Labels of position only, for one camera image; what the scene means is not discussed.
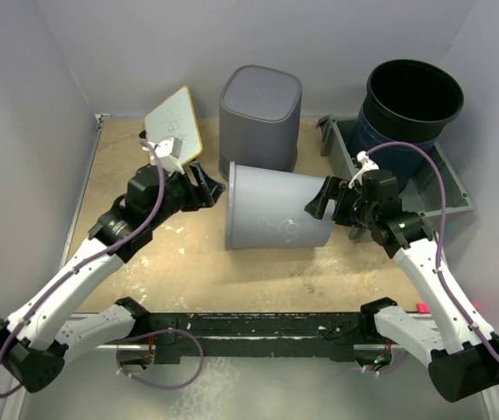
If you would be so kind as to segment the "smooth lavender round bin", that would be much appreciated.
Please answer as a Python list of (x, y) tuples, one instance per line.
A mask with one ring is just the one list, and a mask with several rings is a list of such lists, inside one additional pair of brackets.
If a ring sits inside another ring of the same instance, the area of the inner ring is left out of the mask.
[(333, 229), (332, 204), (317, 220), (305, 211), (324, 179), (229, 164), (225, 249), (318, 248)]

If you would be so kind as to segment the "grey slotted square bin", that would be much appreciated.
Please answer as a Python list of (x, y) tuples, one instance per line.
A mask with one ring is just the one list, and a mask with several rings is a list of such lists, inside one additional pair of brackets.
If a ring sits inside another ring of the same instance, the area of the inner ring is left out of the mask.
[(266, 66), (246, 65), (229, 77), (219, 100), (219, 173), (229, 165), (293, 172), (298, 158), (302, 83)]

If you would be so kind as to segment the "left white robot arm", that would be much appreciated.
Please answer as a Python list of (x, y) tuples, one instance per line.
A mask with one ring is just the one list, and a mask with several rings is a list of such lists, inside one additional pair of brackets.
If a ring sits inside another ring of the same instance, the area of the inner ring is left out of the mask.
[[(148, 312), (130, 298), (118, 300), (82, 328), (71, 327), (68, 320), (99, 284), (151, 242), (156, 228), (176, 213), (217, 203), (225, 185), (211, 179), (197, 161), (188, 169), (140, 167), (67, 264), (25, 305), (0, 318), (0, 368), (18, 381), (19, 389), (39, 392), (71, 359), (105, 341), (146, 339)], [(0, 398), (11, 394), (0, 391)]]

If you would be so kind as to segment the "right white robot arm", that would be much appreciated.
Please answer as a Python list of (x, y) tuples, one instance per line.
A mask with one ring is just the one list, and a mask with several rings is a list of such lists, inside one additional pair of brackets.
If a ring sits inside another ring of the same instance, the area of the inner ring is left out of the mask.
[(437, 326), (430, 329), (384, 297), (362, 305), (360, 335), (403, 347), (427, 368), (432, 385), (450, 403), (499, 385), (499, 334), (455, 281), (421, 216), (402, 208), (397, 179), (385, 170), (364, 172), (358, 184), (328, 177), (305, 210), (320, 220), (330, 203), (335, 224), (370, 231), (409, 277)]

